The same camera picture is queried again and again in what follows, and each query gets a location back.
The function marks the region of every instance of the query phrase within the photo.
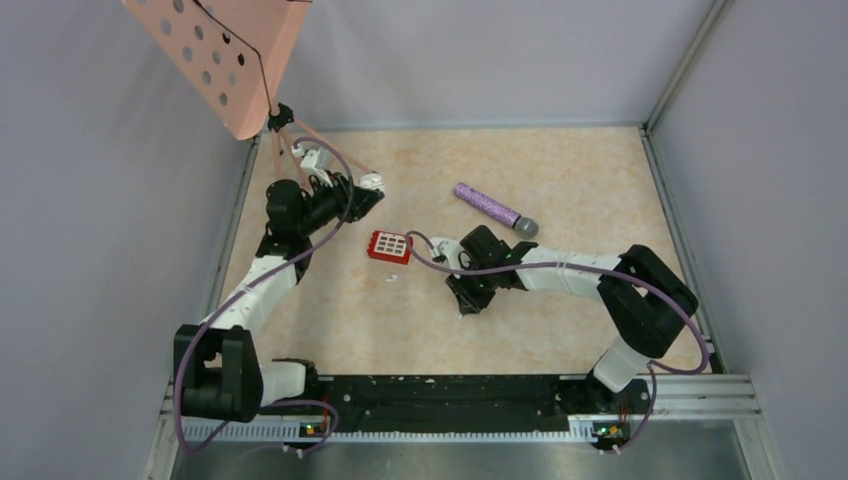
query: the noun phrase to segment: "hole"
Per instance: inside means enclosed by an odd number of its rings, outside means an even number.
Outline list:
[[[203,366],[206,367],[206,368],[220,367],[221,366],[221,354],[216,353],[215,358],[213,358],[212,360],[205,360],[203,362]]]

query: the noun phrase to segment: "beige floor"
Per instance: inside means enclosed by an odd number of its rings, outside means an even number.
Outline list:
[[[541,226],[536,240],[545,246],[618,254],[641,243],[679,270],[635,128],[351,132],[330,138],[383,175],[387,197],[313,256],[301,284],[257,340],[263,363],[306,358],[327,374],[588,371],[616,335],[601,304],[555,292],[499,291],[482,314],[459,319],[444,274],[414,260],[403,266],[366,256],[375,229],[460,239],[485,223],[509,244],[517,242],[510,230],[452,195],[460,181],[534,217]],[[274,181],[271,153],[270,141],[263,141],[225,292],[246,273],[262,236],[264,191]],[[291,165],[285,167],[291,176]],[[391,275],[397,280],[386,282]],[[685,332],[666,356],[681,367],[697,360],[695,342]]]

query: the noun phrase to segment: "pink board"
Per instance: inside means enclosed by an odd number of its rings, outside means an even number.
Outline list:
[[[210,19],[194,0],[122,1],[237,139],[259,133],[268,117],[268,99],[259,58],[253,50]],[[200,3],[259,51],[275,102],[274,95],[310,2]]]

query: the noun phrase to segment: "white wall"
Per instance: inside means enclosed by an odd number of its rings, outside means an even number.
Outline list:
[[[246,147],[117,1],[0,2],[0,478],[137,478]]]
[[[738,1],[657,133],[724,360],[792,478],[844,478],[848,2]]]
[[[641,123],[712,0],[315,0],[280,89],[334,129]]]

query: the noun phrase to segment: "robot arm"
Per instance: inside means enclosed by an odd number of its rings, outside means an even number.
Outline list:
[[[632,275],[659,288],[689,316],[698,308],[695,295],[649,248],[634,245],[618,256],[560,252],[532,242],[510,248],[485,226],[461,241],[434,238],[433,254],[456,270],[480,270],[553,262],[561,266],[509,270],[487,275],[449,275],[445,283],[459,303],[460,313],[479,313],[498,288],[559,290],[602,302],[610,312],[619,336],[595,364],[589,379],[619,392],[651,359],[661,358],[684,327],[683,321],[662,300],[642,294],[632,284],[599,273],[566,269],[565,264],[586,265]]]
[[[280,180],[266,190],[268,223],[256,257],[245,278],[228,298],[238,298],[221,313],[201,338],[183,377],[183,415],[247,422],[261,406],[303,393],[317,376],[304,360],[274,360],[260,367],[253,345],[262,326],[283,297],[301,280],[311,256],[280,270],[264,281],[267,272],[312,248],[309,236],[339,219],[348,223],[364,217],[385,196],[377,174],[364,175],[359,185],[326,170],[331,156],[325,149],[302,152],[301,166],[310,174],[312,193],[294,180]],[[351,208],[347,211],[348,202]],[[206,317],[200,323],[209,321]],[[200,325],[183,325],[174,337],[174,372]],[[221,365],[206,366],[220,355]]]

